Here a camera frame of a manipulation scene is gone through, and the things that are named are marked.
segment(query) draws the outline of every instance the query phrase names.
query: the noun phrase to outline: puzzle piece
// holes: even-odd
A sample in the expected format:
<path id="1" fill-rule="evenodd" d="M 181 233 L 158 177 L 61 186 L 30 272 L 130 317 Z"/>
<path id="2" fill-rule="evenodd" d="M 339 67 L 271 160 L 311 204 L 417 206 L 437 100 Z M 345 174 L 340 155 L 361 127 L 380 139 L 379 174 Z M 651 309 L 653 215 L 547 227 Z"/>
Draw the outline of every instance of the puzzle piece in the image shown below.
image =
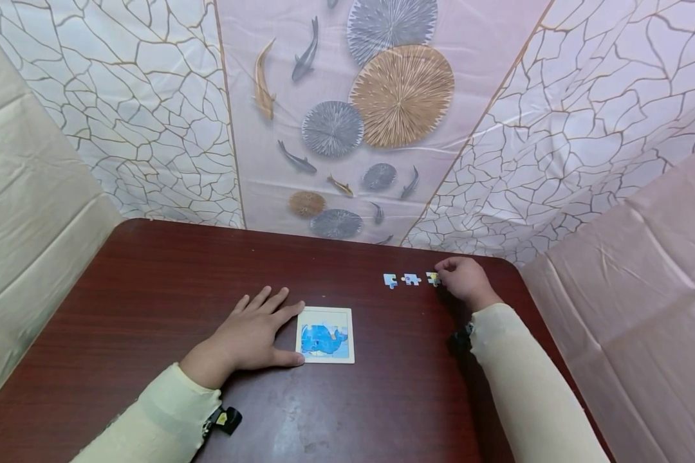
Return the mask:
<path id="1" fill-rule="evenodd" d="M 393 273 L 384 273 L 384 284 L 390 289 L 394 289 L 398 284 L 396 282 L 396 275 Z"/>
<path id="2" fill-rule="evenodd" d="M 405 282 L 407 286 L 411 286 L 414 284 L 414 286 L 420 286 L 420 282 L 422 279 L 417 278 L 417 276 L 414 273 L 405 273 L 404 277 L 402 277 L 402 282 Z"/>
<path id="3" fill-rule="evenodd" d="M 438 287 L 440 284 L 440 278 L 438 277 L 438 274 L 435 272 L 425 272 L 427 275 L 427 283 L 432 284 L 434 287 Z"/>

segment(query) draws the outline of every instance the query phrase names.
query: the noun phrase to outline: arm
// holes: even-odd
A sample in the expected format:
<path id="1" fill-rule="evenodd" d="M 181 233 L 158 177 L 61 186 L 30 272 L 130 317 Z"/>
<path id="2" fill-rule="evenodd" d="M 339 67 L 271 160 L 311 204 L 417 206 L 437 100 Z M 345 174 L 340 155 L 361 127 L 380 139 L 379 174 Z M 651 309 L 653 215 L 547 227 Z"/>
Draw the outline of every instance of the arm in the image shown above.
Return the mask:
<path id="1" fill-rule="evenodd" d="M 575 395 L 473 259 L 437 264 L 444 286 L 474 323 L 471 352 L 483 367 L 518 463 L 609 462 Z"/>
<path id="2" fill-rule="evenodd" d="M 186 463 L 203 444 L 206 420 L 219 408 L 221 386 L 235 370 L 303 365 L 298 352 L 273 347 L 275 333 L 304 310 L 304 302 L 277 310 L 283 288 L 268 299 L 265 287 L 242 298 L 229 318 L 180 362 L 164 370 L 73 463 Z"/>

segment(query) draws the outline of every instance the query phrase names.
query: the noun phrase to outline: right hand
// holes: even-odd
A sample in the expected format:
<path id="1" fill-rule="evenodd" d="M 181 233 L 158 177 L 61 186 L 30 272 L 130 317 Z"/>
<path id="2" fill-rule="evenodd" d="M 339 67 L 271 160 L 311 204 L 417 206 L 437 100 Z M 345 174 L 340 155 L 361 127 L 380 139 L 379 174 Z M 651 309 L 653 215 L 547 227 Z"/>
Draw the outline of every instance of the right hand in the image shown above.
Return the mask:
<path id="1" fill-rule="evenodd" d="M 489 284 L 484 269 L 470 257 L 449 257 L 435 265 L 443 286 L 472 312 L 502 302 Z"/>

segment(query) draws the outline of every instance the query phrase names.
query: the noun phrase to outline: sleeve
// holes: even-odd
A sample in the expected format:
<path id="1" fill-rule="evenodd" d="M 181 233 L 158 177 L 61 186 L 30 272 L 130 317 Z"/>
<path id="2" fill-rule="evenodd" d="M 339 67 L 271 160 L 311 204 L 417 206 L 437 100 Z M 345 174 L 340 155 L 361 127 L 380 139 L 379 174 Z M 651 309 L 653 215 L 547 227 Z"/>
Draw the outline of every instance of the sleeve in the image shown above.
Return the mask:
<path id="1" fill-rule="evenodd" d="M 606 463 L 580 403 L 507 304 L 472 317 L 471 354 L 483 367 L 515 461 Z"/>
<path id="2" fill-rule="evenodd" d="M 221 392 L 197 385 L 173 364 L 73 463 L 187 463 L 203 444 Z"/>

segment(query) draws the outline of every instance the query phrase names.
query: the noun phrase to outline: blue puzzle piece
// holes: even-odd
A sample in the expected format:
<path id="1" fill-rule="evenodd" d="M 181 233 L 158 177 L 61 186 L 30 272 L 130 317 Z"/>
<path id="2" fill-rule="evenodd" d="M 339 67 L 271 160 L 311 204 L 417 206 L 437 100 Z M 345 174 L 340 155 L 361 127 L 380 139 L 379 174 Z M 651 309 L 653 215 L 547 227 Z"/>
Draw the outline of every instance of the blue puzzle piece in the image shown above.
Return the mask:
<path id="1" fill-rule="evenodd" d="M 390 289 L 394 289 L 397 286 L 396 275 L 393 273 L 384 273 L 384 284 Z"/>
<path id="2" fill-rule="evenodd" d="M 422 279 L 417 278 L 417 276 L 414 273 L 405 273 L 404 277 L 402 277 L 402 282 L 405 282 L 407 286 L 420 286 L 420 282 Z"/>

